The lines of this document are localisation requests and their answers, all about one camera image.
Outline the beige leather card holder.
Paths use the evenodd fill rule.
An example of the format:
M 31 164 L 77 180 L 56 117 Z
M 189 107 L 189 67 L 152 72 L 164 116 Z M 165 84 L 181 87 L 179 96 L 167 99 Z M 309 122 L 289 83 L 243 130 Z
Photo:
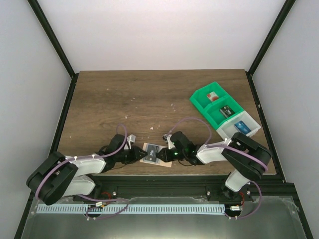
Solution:
M 166 148 L 166 146 L 144 143 L 143 151 L 147 152 L 147 155 L 144 158 L 140 159 L 140 162 L 171 168 L 172 162 L 164 162 L 157 158 L 157 153 L 161 151 L 163 148 Z

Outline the black VIP card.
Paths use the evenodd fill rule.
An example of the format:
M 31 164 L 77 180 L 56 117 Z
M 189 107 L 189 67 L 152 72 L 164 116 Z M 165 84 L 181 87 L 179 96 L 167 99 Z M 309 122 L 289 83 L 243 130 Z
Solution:
M 147 156 L 142 159 L 144 163 L 157 164 L 156 153 L 159 150 L 159 146 L 150 143 L 144 143 L 143 150 L 147 152 Z

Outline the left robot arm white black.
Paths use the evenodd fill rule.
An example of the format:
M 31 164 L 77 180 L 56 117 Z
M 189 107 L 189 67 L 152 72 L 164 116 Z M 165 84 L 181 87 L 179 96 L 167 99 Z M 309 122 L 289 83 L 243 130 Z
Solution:
M 97 202 L 102 184 L 94 174 L 110 171 L 117 163 L 128 165 L 147 156 L 134 142 L 132 134 L 116 134 L 108 145 L 92 155 L 72 157 L 53 152 L 28 177 L 26 185 L 46 205 L 68 196 Z

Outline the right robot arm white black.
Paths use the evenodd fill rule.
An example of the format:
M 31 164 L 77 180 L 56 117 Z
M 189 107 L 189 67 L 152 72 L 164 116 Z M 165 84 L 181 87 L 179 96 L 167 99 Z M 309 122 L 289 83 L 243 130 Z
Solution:
M 261 179 L 268 171 L 272 159 L 269 149 L 241 132 L 236 132 L 222 142 L 203 145 L 194 144 L 181 131 L 163 137 L 168 143 L 156 153 L 164 162 L 184 159 L 192 166 L 228 161 L 233 167 L 219 194 L 226 200 L 235 200 L 240 190 L 250 181 Z

